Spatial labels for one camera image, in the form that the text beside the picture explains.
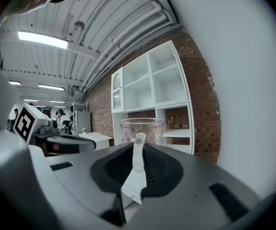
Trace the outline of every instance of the ceiling light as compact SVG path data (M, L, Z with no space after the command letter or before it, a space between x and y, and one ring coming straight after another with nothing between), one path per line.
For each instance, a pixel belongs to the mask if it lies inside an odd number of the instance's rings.
M59 101L50 101L50 102L55 102L55 103L65 103L65 102L59 102Z
M65 40L37 33L18 32L18 37L20 40L52 45L64 49L67 49L68 44L68 42Z
M13 85L21 85L21 82L19 81L9 81L9 83Z
M55 87L55 86L49 86L49 85L44 85L44 84L38 84L40 88L47 88L47 89L53 89L53 90L61 90L64 91L64 88L62 87Z

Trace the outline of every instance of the glass cup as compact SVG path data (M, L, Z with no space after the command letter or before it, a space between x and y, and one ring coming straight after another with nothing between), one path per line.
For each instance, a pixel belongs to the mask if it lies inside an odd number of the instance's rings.
M122 143L135 142L145 134L145 142L162 146L163 120L159 118L125 118L120 121Z

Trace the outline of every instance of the cabinet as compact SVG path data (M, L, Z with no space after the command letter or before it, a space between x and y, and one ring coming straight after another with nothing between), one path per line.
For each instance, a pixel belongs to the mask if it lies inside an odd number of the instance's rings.
M111 78L111 112L115 145L120 144L120 120L130 112L155 109L166 121L165 110L187 107L189 128L167 129L163 145L194 153L192 103L183 67L172 43L163 43L116 71ZM189 138L190 145L168 144L167 138Z

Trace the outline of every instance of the white table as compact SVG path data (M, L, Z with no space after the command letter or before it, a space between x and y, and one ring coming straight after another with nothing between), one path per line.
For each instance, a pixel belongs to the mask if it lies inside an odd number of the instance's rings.
M90 140L95 141L96 143L96 149L95 150L100 150L103 148L108 148L109 145L109 140L113 139L112 137L102 135L98 132L90 132L86 134L78 134L80 137L87 138Z

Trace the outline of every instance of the red brick wall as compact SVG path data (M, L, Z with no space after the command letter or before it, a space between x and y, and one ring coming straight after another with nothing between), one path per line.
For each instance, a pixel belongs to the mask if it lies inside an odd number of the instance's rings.
M173 41L179 54L191 95L195 127L194 154L211 162L216 162L220 150L221 125L219 103L214 90L215 85L198 47L181 27L162 34L129 54L87 93L86 99L91 111L92 130L113 137L110 102L111 74L150 49L169 40ZM188 118L183 117L184 114L184 109L168 110L166 112L168 128L172 126L173 128L185 128L188 124ZM130 115L130 117L138 116L142 116L142 114ZM155 116L155 112L148 111L143 116ZM170 138L168 142L188 144L188 139Z

